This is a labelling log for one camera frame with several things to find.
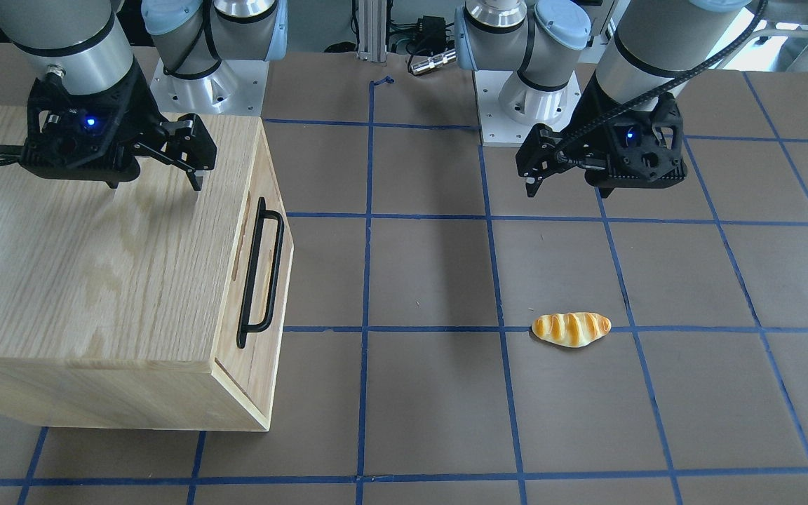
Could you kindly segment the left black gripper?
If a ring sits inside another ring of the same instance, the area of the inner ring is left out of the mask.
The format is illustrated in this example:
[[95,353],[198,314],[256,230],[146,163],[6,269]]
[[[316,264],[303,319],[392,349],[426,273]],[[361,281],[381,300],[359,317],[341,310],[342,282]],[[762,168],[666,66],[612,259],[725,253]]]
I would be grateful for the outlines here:
[[584,167],[586,182],[608,198],[615,189],[666,189],[687,178],[683,161],[683,119],[674,95],[666,92],[651,111],[629,109],[567,147],[565,135],[548,125],[533,125],[516,153],[528,198],[542,182]]

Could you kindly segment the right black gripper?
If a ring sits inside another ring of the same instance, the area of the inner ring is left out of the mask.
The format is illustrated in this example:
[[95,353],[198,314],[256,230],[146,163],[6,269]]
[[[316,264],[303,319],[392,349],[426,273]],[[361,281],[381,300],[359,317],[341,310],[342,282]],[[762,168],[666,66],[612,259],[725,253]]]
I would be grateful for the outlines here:
[[18,163],[51,180],[100,181],[114,189],[140,175],[137,156],[174,166],[202,191],[215,169],[216,144],[199,115],[166,121],[141,68],[93,95],[70,95],[51,67],[33,83],[27,138]]

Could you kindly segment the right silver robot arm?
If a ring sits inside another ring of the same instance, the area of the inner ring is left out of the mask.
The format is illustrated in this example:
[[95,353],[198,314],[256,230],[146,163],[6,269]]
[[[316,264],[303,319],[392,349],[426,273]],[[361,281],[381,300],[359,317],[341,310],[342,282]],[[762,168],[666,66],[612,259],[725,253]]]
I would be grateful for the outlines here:
[[161,114],[109,1],[0,1],[0,28],[36,72],[25,141],[0,144],[0,167],[115,189],[138,178],[143,156],[200,191],[217,156],[201,115],[235,105],[231,61],[285,57],[288,3],[144,1],[141,14],[184,112],[176,121]]

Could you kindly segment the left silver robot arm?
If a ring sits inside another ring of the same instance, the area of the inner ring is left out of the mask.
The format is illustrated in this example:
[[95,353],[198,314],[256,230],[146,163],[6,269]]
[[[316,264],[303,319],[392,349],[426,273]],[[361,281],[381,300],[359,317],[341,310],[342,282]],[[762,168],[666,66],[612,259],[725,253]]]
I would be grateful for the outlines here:
[[744,1],[632,1],[616,26],[567,125],[554,125],[592,20],[573,1],[467,1],[454,22],[459,66],[509,73],[500,105],[530,127],[516,170],[532,198],[542,182],[578,168],[607,198],[615,189],[666,189],[684,181],[683,119],[690,79],[743,44],[765,12],[722,49]]

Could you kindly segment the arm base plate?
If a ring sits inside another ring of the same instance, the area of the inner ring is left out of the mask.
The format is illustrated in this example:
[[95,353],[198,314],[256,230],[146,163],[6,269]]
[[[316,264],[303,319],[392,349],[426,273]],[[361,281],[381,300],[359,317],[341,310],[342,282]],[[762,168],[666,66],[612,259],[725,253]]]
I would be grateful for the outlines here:
[[485,147],[520,147],[537,123],[562,131],[581,97],[575,73],[554,92],[530,88],[516,72],[480,70],[474,73],[474,82]]
[[184,80],[155,69],[150,89],[163,113],[259,117],[266,92],[270,63],[229,60],[210,76]]

